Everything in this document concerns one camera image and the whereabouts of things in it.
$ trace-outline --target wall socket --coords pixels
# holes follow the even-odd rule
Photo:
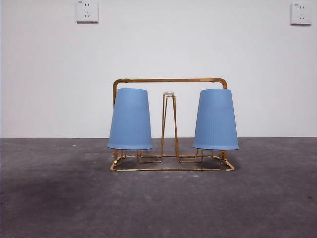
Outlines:
[[[291,25],[311,25],[312,6],[309,2],[291,4]]]
[[[76,21],[98,22],[99,6],[97,0],[78,0],[76,2]]]

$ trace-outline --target gold wire rack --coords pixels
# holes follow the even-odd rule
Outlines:
[[[222,78],[182,78],[182,79],[118,79],[113,83],[113,105],[117,94],[117,87],[119,83],[199,83],[199,82],[211,82],[221,83],[222,88],[227,88],[227,82]],[[165,155],[164,154],[164,133],[165,133],[165,122],[166,122],[166,108],[167,102],[171,99],[173,103],[174,113],[174,128],[175,128],[175,154]],[[127,155],[126,150],[114,150],[114,161],[110,167],[111,171],[232,171],[235,168],[227,159],[227,151],[220,150],[219,154],[214,155],[214,151],[211,151],[210,155],[204,154],[204,150],[196,149],[194,155],[181,155],[179,153],[178,136],[177,136],[177,123],[176,123],[176,96],[173,92],[165,92],[163,94],[163,110],[162,110],[162,131],[161,131],[161,143],[160,143],[160,154],[154,155],[143,155],[142,150],[137,150],[135,155]],[[163,158],[177,158],[178,162],[181,163],[201,163],[204,158],[217,159],[221,168],[120,168],[123,161],[128,158],[136,158],[139,164],[150,164],[150,163],[161,163]],[[143,160],[144,158],[156,159],[156,160]]]

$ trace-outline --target white wall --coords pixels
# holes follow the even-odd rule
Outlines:
[[[222,77],[238,136],[317,136],[312,2],[313,24],[296,27],[289,0],[99,0],[99,24],[76,24],[75,0],[2,0],[2,137],[108,137],[113,82],[141,77]],[[153,137],[174,90],[188,137],[216,85],[124,86],[149,90]]]

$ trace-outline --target gray concrete floor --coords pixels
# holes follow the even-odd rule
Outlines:
[[[239,143],[232,172],[111,172],[106,139],[3,139],[1,237],[316,238],[317,138]]]

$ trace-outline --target blue cup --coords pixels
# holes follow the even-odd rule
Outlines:
[[[118,89],[108,147],[120,150],[146,150],[153,147],[146,90]]]
[[[201,91],[194,145],[198,149],[239,149],[231,90]]]

